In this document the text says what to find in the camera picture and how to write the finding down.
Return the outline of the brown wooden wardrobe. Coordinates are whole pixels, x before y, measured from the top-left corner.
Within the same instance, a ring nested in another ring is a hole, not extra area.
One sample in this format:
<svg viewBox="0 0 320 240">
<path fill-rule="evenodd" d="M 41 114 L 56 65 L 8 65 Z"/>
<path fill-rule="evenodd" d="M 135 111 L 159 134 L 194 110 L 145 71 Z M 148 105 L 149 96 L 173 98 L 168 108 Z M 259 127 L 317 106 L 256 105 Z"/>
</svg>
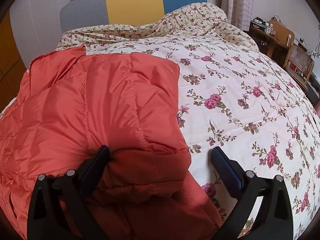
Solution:
<svg viewBox="0 0 320 240">
<path fill-rule="evenodd" d="M 1 21 L 0 35 L 0 108 L 2 111 L 17 96 L 26 67 L 15 43 L 9 12 Z"/>
</svg>

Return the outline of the wooden chair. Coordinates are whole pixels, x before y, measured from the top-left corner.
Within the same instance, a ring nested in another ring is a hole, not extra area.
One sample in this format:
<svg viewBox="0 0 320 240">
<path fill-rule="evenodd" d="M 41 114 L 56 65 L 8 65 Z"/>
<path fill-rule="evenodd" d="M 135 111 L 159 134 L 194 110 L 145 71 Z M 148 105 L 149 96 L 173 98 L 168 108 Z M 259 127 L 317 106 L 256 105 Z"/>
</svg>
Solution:
<svg viewBox="0 0 320 240">
<path fill-rule="evenodd" d="M 292 44 L 285 61 L 285 70 L 304 93 L 308 91 L 307 83 L 313 71 L 314 61 L 296 44 Z"/>
</svg>

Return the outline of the floral quilt bedspread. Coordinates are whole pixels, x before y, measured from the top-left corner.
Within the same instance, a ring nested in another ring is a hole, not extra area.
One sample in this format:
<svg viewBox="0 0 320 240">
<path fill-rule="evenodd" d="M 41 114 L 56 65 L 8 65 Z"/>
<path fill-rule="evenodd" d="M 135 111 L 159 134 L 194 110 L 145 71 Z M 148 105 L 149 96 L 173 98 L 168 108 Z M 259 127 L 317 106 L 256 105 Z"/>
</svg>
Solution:
<svg viewBox="0 0 320 240">
<path fill-rule="evenodd" d="M 54 51 L 79 46 L 87 55 L 144 53 L 176 63 L 177 121 L 191 155 L 188 170 L 221 222 L 234 199 L 210 162 L 216 146 L 257 176 L 281 175 L 293 239 L 306 230 L 319 210 L 319 116 L 293 78 L 229 24 L 222 9 L 192 3 L 147 25 L 73 29 Z"/>
</svg>

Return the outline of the right beige curtain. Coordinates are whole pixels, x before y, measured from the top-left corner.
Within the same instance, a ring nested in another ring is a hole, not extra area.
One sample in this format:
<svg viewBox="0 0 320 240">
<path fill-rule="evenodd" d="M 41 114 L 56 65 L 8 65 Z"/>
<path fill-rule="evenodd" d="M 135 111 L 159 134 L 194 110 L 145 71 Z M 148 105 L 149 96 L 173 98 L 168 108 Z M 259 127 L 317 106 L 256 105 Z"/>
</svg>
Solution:
<svg viewBox="0 0 320 240">
<path fill-rule="evenodd" d="M 222 0 L 221 9 L 226 13 L 230 24 L 243 31 L 249 31 L 253 0 Z"/>
</svg>

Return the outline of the wooden desk with clutter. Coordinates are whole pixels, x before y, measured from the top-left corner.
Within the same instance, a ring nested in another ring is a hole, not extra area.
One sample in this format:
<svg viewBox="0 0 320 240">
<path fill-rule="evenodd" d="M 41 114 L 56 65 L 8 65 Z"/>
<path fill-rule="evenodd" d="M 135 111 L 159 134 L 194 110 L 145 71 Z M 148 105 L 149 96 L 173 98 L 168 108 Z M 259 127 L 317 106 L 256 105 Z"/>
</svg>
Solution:
<svg viewBox="0 0 320 240">
<path fill-rule="evenodd" d="M 267 22 L 254 19 L 250 22 L 248 34 L 258 45 L 259 50 L 284 67 L 295 34 L 276 20 Z"/>
</svg>

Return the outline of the orange quilted down jacket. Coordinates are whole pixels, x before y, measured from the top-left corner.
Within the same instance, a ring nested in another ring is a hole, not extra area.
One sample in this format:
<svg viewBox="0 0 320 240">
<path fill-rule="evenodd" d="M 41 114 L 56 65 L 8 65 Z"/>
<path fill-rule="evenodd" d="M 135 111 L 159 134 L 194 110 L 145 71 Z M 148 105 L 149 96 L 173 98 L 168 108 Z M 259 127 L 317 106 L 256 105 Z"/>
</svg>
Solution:
<svg viewBox="0 0 320 240">
<path fill-rule="evenodd" d="M 111 161 L 87 206 L 110 239 L 213 237 L 222 222 L 188 170 L 179 75 L 161 57 L 84 46 L 33 60 L 1 117 L 1 209 L 23 239 L 37 177 L 77 169 L 102 145 Z"/>
</svg>

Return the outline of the grey yellow blue headboard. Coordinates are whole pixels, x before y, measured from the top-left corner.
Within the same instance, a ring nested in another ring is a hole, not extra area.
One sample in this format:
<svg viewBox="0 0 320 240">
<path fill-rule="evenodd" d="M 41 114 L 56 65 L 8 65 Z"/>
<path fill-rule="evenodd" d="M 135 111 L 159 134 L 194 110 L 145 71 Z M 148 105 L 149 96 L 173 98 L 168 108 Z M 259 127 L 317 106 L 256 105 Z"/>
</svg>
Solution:
<svg viewBox="0 0 320 240">
<path fill-rule="evenodd" d="M 207 0 L 73 0 L 60 11 L 62 32 L 105 24 L 140 26 L 180 7 Z"/>
</svg>

